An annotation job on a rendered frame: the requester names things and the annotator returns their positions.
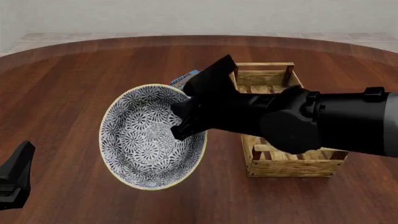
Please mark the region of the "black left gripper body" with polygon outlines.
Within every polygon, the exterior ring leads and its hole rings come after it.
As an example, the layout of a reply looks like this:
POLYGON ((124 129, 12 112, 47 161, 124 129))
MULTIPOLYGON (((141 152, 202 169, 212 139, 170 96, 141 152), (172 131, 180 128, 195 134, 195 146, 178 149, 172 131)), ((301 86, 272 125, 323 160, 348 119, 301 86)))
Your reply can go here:
POLYGON ((30 179, 0 179, 0 210, 23 208, 30 195, 30 179))

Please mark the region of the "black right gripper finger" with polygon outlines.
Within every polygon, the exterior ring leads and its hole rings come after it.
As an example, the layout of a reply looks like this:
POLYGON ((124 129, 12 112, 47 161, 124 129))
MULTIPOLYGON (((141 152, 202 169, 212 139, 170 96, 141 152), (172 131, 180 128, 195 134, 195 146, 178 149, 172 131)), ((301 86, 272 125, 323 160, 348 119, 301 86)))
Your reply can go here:
POLYGON ((234 84, 229 77, 235 68, 234 60, 227 54, 189 79, 183 87, 183 92, 188 96, 198 98, 236 93, 234 84))

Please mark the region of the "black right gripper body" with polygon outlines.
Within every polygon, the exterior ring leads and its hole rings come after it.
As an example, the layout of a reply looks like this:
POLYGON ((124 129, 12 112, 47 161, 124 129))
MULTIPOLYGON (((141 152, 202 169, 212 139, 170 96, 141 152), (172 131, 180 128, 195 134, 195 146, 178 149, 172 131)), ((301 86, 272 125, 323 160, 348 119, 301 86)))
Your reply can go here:
POLYGON ((172 126, 171 132, 175 139, 183 141, 190 136, 215 128, 211 107, 215 100, 210 98, 189 98, 171 105, 174 115, 182 122, 172 126))

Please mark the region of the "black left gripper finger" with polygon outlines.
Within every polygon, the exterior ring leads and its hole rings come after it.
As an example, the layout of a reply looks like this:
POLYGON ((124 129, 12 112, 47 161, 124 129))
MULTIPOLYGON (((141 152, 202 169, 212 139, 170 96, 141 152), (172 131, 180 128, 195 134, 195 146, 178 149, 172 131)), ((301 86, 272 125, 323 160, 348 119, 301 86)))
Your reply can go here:
POLYGON ((30 187, 30 168, 35 147, 29 141, 23 141, 10 158, 0 166, 0 184, 18 187, 30 187))

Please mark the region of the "black white patterned bowl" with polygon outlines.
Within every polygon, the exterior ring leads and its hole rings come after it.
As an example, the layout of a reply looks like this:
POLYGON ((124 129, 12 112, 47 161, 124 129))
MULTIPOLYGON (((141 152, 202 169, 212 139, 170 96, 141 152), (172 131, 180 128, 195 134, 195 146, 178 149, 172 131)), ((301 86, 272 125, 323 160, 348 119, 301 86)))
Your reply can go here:
POLYGON ((180 141, 171 128, 182 120, 170 106, 189 99, 161 84, 134 87, 116 98, 99 129, 101 157, 118 180, 139 190, 162 190, 185 180, 205 154, 208 133, 180 141))

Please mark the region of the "wooden slat tray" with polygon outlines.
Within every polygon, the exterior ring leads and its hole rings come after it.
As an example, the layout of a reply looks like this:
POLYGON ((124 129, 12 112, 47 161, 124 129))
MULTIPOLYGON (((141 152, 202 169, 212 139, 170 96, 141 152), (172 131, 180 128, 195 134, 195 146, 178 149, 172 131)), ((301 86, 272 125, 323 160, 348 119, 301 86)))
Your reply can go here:
MULTIPOLYGON (((237 63, 229 77, 240 93, 281 93, 301 85, 294 63, 237 63)), ((279 151, 264 138, 241 135, 249 177, 331 177, 344 163, 348 152, 321 148, 303 154, 279 151)))

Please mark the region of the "printed chocolate food box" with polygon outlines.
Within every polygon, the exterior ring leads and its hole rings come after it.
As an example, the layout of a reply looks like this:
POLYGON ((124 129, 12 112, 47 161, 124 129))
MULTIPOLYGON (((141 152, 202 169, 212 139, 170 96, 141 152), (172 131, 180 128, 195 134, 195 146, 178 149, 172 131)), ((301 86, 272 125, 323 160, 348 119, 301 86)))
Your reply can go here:
POLYGON ((176 89, 179 90, 183 90, 185 84, 196 74, 198 74, 199 71, 198 70, 192 70, 191 72, 188 72, 186 74, 184 74, 181 77, 178 77, 174 80, 172 80, 168 85, 171 87, 174 87, 176 89))

